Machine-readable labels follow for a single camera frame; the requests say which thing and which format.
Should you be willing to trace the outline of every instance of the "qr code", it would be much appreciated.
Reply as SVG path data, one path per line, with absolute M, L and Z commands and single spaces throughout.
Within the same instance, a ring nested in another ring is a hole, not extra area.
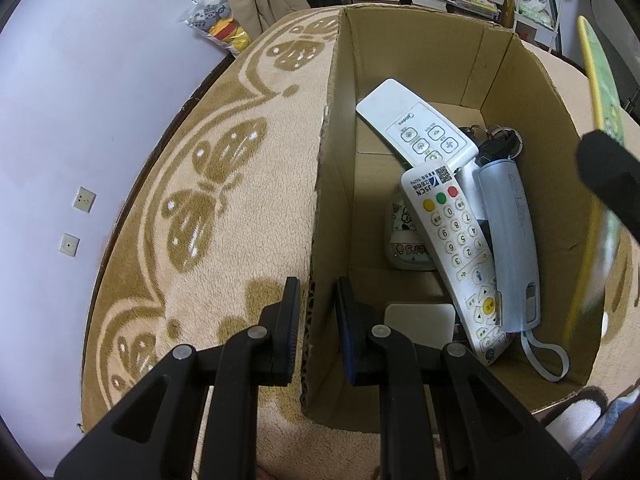
M 451 175 L 449 174 L 449 170 L 447 169 L 446 166 L 438 168 L 436 170 L 436 175 L 440 177 L 440 181 L 443 184 L 451 180 Z

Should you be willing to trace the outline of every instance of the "tv remote control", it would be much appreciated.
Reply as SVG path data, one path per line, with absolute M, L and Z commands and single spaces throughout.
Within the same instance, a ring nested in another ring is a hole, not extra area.
M 394 79 L 379 85 L 356 111 L 412 167 L 440 160 L 457 171 L 478 155 L 471 139 Z
M 498 326 L 494 258 L 478 220 L 452 171 L 441 160 L 407 171 L 400 188 L 476 357 L 490 365 L 513 335 Z

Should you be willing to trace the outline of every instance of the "book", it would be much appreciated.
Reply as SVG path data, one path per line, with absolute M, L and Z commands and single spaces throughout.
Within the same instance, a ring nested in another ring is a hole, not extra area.
M 446 0 L 411 0 L 411 3 L 416 6 L 447 12 Z

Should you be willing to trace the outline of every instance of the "plastic bag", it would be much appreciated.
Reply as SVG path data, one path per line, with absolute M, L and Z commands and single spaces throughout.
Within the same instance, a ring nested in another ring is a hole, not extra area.
M 178 18 L 216 45 L 237 56 L 247 48 L 251 40 L 231 14 L 227 0 L 198 0 Z

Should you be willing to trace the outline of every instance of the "wrist strap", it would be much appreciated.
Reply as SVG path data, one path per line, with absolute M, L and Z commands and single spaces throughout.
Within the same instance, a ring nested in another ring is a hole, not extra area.
M 547 381 L 551 381 L 552 383 L 557 383 L 569 371 L 569 356 L 564 351 L 564 348 L 562 348 L 561 346 L 541 343 L 534 337 L 533 332 L 531 330 L 527 330 L 526 332 L 521 332 L 520 341 L 522 343 L 522 349 L 524 350 L 524 353 L 527 356 L 527 359 L 529 360 L 531 365 Z M 551 372 L 546 370 L 546 368 L 543 367 L 542 364 L 540 364 L 540 361 L 538 361 L 536 356 L 533 355 L 533 350 L 531 350 L 531 346 L 529 346 L 529 343 L 531 343 L 536 348 L 546 348 L 558 354 L 562 361 L 562 374 L 560 376 L 557 376 L 557 375 L 553 375 Z

